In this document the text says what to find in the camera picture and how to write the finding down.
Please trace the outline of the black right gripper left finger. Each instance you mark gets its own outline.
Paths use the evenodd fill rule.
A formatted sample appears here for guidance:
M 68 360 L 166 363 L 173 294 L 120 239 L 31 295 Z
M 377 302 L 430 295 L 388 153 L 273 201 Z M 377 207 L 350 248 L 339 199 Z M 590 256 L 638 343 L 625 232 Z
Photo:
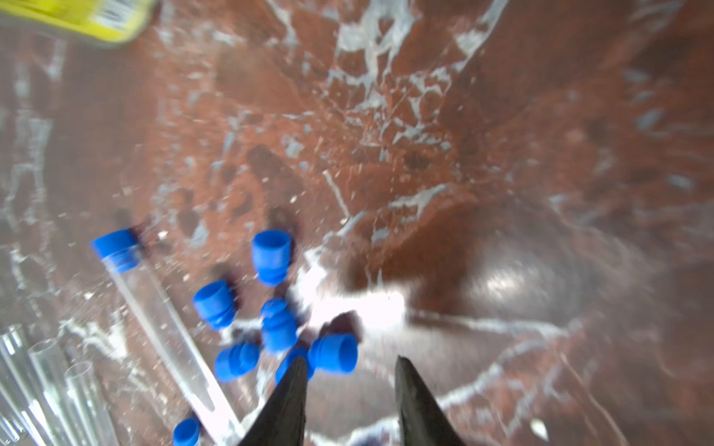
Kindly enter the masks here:
M 240 445 L 293 445 L 304 443 L 308 362 L 291 362 L 271 397 Z

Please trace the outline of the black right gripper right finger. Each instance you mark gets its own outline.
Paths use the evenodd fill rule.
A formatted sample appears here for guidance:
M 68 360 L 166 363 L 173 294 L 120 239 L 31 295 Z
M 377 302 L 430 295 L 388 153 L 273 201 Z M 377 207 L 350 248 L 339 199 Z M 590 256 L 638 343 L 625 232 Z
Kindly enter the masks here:
M 464 445 L 411 360 L 395 364 L 395 393 L 403 445 Z

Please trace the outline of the test tube blue stopper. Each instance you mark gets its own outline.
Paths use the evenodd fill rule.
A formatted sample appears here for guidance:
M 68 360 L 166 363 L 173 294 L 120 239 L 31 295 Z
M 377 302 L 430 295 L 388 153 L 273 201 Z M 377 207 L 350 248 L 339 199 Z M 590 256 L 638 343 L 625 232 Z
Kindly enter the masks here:
M 64 374 L 69 394 L 89 445 L 119 446 L 93 363 L 77 362 Z
M 30 360 L 53 420 L 59 424 L 62 445 L 84 445 L 83 430 L 68 396 L 64 377 L 69 365 L 56 338 L 48 338 L 31 347 Z
M 245 429 L 133 232 L 111 232 L 91 245 L 208 436 L 238 444 Z
M 0 435 L 2 445 L 14 445 L 22 439 L 22 435 L 5 416 L 0 418 Z
M 197 446 L 201 435 L 200 423 L 194 418 L 186 418 L 174 428 L 173 446 Z
M 1 331 L 1 387 L 35 444 L 51 445 L 51 432 L 48 431 L 48 421 L 39 401 L 27 343 L 27 336 L 20 324 L 13 324 Z

